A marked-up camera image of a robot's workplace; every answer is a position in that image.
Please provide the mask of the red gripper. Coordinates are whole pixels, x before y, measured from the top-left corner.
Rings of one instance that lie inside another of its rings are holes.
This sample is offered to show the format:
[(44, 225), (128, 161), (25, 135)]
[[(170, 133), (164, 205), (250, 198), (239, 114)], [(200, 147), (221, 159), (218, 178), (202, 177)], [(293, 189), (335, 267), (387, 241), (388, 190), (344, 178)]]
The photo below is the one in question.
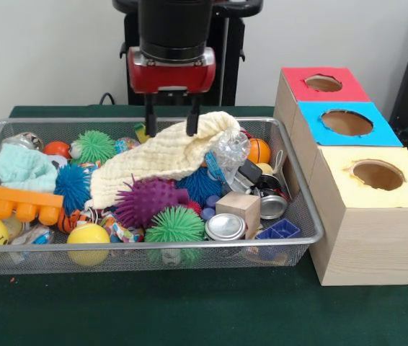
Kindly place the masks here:
[(186, 134), (194, 136), (198, 132), (201, 93), (210, 90), (216, 75), (214, 50), (210, 47), (205, 48), (199, 59), (189, 63), (165, 63), (146, 57), (139, 47), (131, 47), (128, 51), (127, 62), (131, 88), (137, 94), (145, 94), (146, 135), (153, 138), (157, 132), (152, 94), (165, 91), (186, 91), (192, 94)]

